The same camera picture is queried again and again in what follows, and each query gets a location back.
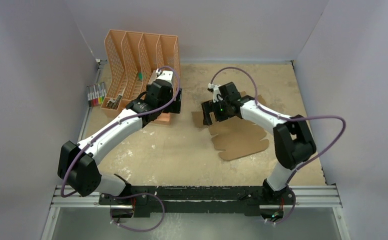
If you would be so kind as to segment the brown cardboard box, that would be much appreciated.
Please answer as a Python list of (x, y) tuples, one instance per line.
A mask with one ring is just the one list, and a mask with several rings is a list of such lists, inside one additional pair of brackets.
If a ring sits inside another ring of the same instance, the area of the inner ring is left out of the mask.
[(210, 135), (211, 147), (223, 161), (233, 161), (267, 150), (270, 141), (266, 138), (268, 133), (251, 121), (231, 117), (217, 122), (211, 113), (211, 125), (203, 124), (203, 113), (191, 113), (194, 127), (206, 129)]

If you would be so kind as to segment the orange plastic file organizer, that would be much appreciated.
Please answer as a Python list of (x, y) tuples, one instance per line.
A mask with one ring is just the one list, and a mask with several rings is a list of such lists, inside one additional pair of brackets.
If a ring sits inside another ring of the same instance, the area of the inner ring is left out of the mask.
[[(101, 109), (108, 118), (117, 117), (131, 100), (146, 91), (157, 68), (170, 66), (180, 73), (176, 35), (111, 29), (104, 45), (112, 80)], [(139, 72), (145, 74), (144, 81), (139, 81)], [(106, 108), (110, 99), (120, 99), (117, 109)]]

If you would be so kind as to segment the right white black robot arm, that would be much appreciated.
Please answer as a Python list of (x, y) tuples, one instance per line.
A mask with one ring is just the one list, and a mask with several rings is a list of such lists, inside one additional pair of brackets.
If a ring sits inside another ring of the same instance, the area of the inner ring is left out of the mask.
[(274, 138), (277, 163), (263, 181), (263, 199), (273, 204), (287, 190), (289, 178), (299, 165), (316, 153), (317, 148), (309, 126), (301, 115), (289, 116), (262, 105), (250, 95), (241, 96), (233, 82), (209, 83), (211, 100), (201, 104), (203, 125), (222, 122), (232, 117), (250, 121), (270, 132)]

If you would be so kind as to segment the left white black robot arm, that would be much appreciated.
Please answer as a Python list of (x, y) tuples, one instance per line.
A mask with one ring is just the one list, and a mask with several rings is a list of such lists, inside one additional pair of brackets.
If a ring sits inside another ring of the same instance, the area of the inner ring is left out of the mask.
[(70, 185), (82, 197), (93, 192), (111, 195), (123, 205), (131, 198), (129, 184), (116, 174), (101, 173), (98, 165), (104, 157), (131, 134), (155, 121), (162, 113), (180, 113), (181, 89), (173, 89), (168, 80), (157, 79), (121, 113), (90, 137), (73, 143), (67, 141), (60, 150), (57, 174), (62, 179), (60, 194)]

